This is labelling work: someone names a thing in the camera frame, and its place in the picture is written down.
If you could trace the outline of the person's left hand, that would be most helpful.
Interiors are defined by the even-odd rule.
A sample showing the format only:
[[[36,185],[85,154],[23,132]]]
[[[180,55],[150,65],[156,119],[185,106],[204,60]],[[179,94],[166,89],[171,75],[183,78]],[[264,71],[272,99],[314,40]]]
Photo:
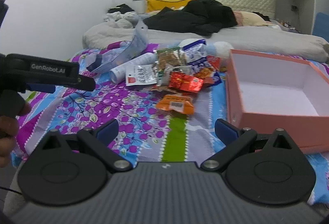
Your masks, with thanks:
[[[6,167],[11,161],[11,151],[15,148],[18,131],[19,123],[16,117],[1,116],[1,132],[6,135],[0,142],[1,168]]]

